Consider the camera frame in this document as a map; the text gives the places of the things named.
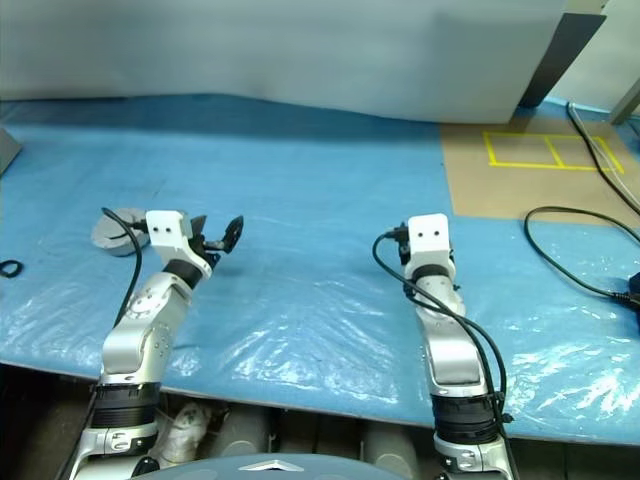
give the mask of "black ring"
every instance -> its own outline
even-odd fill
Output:
[[[4,278],[13,278],[20,275],[22,269],[24,268],[24,264],[17,260],[5,260],[4,262],[0,262],[0,277]]]
[[[442,265],[422,265],[413,271],[411,281],[413,283],[417,283],[422,277],[431,276],[448,277],[449,270],[447,270],[447,267],[443,267]]]

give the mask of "gray disc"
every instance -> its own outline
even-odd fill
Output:
[[[144,220],[144,210],[138,208],[117,208],[114,212],[125,222]],[[149,235],[146,233],[136,229],[133,229],[133,233],[140,248],[149,243]],[[102,215],[96,226],[93,227],[91,241],[96,247],[102,248],[116,257],[124,257],[135,251],[133,242],[122,227],[105,215]]]

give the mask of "gray panel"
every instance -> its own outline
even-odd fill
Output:
[[[556,33],[536,69],[527,90],[518,104],[537,107],[560,77],[571,66],[591,37],[598,31],[606,16],[565,13]]]
[[[611,110],[609,121],[614,125],[624,122],[640,105],[640,78]]]
[[[4,128],[0,128],[0,175],[4,172],[22,147]]]

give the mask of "floor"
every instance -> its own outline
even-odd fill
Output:
[[[3,480],[54,478],[71,451],[89,399],[89,384],[69,377],[2,367],[0,370],[2,448],[0,472]],[[171,396],[171,408],[179,408],[184,398]],[[282,431],[307,432],[296,445],[314,445],[317,453],[357,458],[356,419],[290,412],[281,416]],[[425,480],[440,473],[435,460],[432,432],[412,431]],[[637,478],[640,455],[637,448],[561,444],[513,440],[522,480],[596,480]]]

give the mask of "black connector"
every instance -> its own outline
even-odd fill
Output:
[[[404,222],[399,227],[395,227],[393,230],[389,230],[386,235],[387,238],[391,238],[398,242],[398,256],[400,257],[400,264],[405,266],[411,260],[411,248],[409,247],[409,227]]]
[[[613,299],[620,305],[624,305],[631,310],[640,312],[640,293],[627,292],[627,293],[614,293]]]
[[[133,230],[140,230],[142,233],[149,233],[146,220],[138,220],[136,222],[126,222],[127,226]]]

